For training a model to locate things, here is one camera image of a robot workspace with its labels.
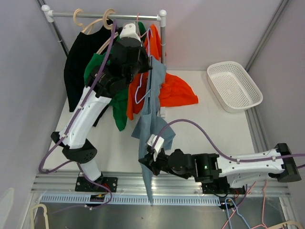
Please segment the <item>grey-blue t shirt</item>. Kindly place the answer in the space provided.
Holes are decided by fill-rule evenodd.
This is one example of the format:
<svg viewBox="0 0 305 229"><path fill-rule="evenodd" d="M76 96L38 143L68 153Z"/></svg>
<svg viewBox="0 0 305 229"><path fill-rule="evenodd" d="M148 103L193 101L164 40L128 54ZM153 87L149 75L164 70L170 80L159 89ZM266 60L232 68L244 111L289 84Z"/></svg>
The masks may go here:
<svg viewBox="0 0 305 229"><path fill-rule="evenodd" d="M132 137L139 139L139 153L138 158L142 159L147 154L147 141L149 137L154 134L158 135L160 130L167 125L167 122L158 116L160 104L160 90L161 85L165 80L166 66L161 62L151 57L152 69L148 72L148 82L146 85L146 93L144 104L140 112L140 118L136 124L136 127L132 133ZM166 130L161 134L164 139L164 149L170 150L172 148L173 139L175 137L175 132L171 127L166 128ZM152 176L153 173L145 165L141 164L142 167L142 177L146 188L147 198L149 203L153 204L153 192L152 192Z"/></svg>

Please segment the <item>orange t shirt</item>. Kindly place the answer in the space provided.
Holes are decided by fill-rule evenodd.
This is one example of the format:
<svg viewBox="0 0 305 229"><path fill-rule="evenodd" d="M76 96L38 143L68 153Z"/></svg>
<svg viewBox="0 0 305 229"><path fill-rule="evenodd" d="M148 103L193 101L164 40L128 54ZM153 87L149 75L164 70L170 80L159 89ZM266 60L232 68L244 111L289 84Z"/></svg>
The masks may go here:
<svg viewBox="0 0 305 229"><path fill-rule="evenodd" d="M150 26L149 37L142 37L146 49L150 49L151 55L159 60L162 56L161 38L155 25ZM146 93L148 73L137 74L129 85L126 115L133 120L133 115L138 114L143 107L143 101L137 104L134 97L140 100ZM161 106L176 107L198 103L198 97L192 88L176 75L166 73L165 83L162 84L159 95Z"/></svg>

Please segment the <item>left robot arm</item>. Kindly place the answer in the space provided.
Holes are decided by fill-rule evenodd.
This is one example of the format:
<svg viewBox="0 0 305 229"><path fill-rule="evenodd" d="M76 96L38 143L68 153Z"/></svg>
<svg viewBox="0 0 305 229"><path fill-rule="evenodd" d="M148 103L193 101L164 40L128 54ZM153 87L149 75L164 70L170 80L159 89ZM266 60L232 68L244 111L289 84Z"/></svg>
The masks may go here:
<svg viewBox="0 0 305 229"><path fill-rule="evenodd" d="M151 69L148 54L140 39L120 38L111 48L101 66L90 73L82 96L69 123L51 138L69 160L80 165L87 177L86 186L91 191L102 188L102 172L95 157L97 149L87 139L87 135L101 112L112 98L127 89L137 73Z"/></svg>

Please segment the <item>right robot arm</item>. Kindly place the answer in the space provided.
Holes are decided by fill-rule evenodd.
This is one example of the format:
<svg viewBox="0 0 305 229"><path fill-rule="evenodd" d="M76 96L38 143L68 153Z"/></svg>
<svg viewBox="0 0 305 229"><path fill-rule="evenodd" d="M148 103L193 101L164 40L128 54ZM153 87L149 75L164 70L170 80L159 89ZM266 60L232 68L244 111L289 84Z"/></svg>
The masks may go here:
<svg viewBox="0 0 305 229"><path fill-rule="evenodd" d="M164 149L155 153L151 146L139 162L157 176L165 172L183 179L194 178L201 183L203 192L220 191L225 194L262 180L275 179L279 183L301 180L294 155L286 143L252 155L238 155L225 158L219 154L185 154L176 149L167 155Z"/></svg>

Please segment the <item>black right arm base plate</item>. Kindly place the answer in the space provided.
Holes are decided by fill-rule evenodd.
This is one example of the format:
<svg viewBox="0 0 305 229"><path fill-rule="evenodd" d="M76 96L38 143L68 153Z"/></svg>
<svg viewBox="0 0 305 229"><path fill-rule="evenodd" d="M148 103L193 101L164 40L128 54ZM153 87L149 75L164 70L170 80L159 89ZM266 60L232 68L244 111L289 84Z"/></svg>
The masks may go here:
<svg viewBox="0 0 305 229"><path fill-rule="evenodd" d="M245 187L233 188L226 182L215 181L213 183L202 183L202 191L204 194L213 194L220 197L233 194L245 194Z"/></svg>

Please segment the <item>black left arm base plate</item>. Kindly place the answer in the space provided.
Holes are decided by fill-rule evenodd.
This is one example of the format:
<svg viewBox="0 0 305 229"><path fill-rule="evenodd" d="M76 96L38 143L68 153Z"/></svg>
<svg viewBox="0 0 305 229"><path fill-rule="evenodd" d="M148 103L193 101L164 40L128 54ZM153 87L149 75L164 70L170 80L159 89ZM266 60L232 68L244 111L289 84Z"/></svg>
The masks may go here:
<svg viewBox="0 0 305 229"><path fill-rule="evenodd" d="M94 181L95 183L107 187L111 192L116 192L118 178L117 177L105 177L101 172L100 177ZM108 192L105 188L100 187L92 182L88 181L82 172L79 172L75 189L76 192Z"/></svg>

